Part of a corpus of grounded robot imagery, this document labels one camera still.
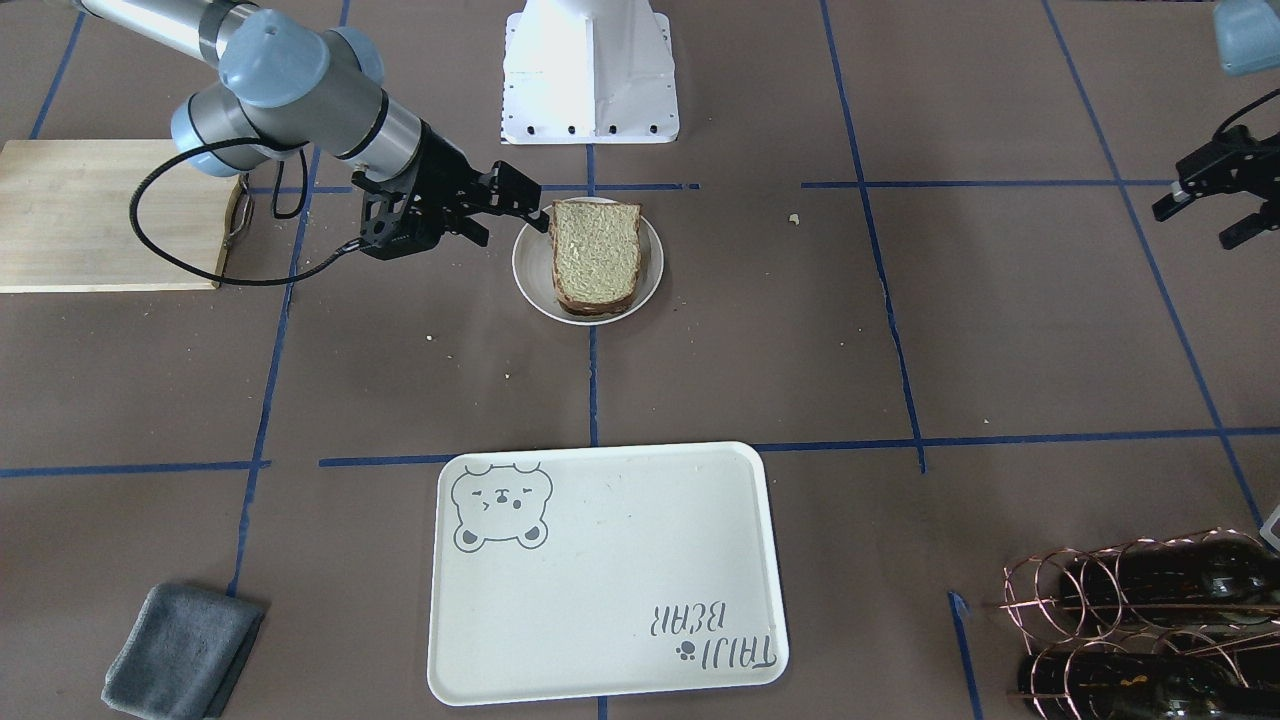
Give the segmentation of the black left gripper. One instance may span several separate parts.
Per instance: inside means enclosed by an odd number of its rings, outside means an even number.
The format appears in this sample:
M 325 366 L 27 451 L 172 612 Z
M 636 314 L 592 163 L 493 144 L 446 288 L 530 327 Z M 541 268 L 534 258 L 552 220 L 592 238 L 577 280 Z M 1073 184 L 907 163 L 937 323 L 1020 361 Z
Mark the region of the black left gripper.
M 1178 184 L 1152 204 L 1156 222 L 1167 222 L 1198 197 L 1247 192 L 1276 200 L 1279 192 L 1279 135 L 1256 138 L 1235 124 L 1176 163 Z M 1279 228 L 1277 210 L 1254 211 L 1219 233 L 1224 250 L 1234 250 Z

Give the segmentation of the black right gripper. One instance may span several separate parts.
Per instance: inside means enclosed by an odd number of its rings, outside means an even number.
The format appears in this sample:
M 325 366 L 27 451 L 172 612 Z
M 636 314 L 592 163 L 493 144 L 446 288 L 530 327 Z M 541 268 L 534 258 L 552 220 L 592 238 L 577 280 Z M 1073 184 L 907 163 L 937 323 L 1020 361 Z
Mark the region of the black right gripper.
M 536 232 L 550 228 L 543 209 L 541 186 L 507 161 L 495 161 L 483 174 L 466 156 L 426 123 L 410 164 L 389 179 L 372 179 L 365 170 L 352 174 L 364 192 L 355 249 L 370 258 L 393 260 L 435 249 L 445 234 L 458 234 L 486 247 L 490 231 L 471 218 L 468 201 L 485 193 L 484 211 L 515 217 Z

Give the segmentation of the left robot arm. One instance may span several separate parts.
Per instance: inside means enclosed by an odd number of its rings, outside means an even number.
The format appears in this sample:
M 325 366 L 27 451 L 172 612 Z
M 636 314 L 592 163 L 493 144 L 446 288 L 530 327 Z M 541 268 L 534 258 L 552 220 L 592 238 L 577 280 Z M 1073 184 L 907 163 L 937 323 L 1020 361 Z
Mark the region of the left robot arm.
M 1215 40 L 1222 70 L 1231 77 L 1272 70 L 1279 65 L 1276 1 L 1220 1 L 1213 10 Z M 1261 200 L 1257 211 L 1219 233 L 1234 250 L 1279 227 L 1279 135 L 1257 138 L 1242 123 L 1248 113 L 1277 99 L 1277 91 L 1247 104 L 1224 119 L 1210 140 L 1175 163 L 1176 179 L 1152 205 L 1166 222 L 1193 202 L 1217 195 L 1248 193 Z

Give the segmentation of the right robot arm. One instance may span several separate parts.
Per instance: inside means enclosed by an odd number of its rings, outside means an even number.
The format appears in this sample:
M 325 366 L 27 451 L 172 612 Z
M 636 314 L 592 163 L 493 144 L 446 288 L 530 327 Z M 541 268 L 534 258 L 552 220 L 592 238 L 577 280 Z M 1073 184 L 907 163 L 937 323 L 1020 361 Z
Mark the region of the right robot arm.
M 351 27 L 310 29 L 250 1 L 77 1 L 74 9 L 204 61 L 218 82 L 172 118 L 184 159 L 232 177 L 314 145 L 364 192 L 356 250 L 389 260 L 460 234 L 485 246 L 480 213 L 547 231 L 539 183 L 465 154 L 383 86 L 381 56 Z

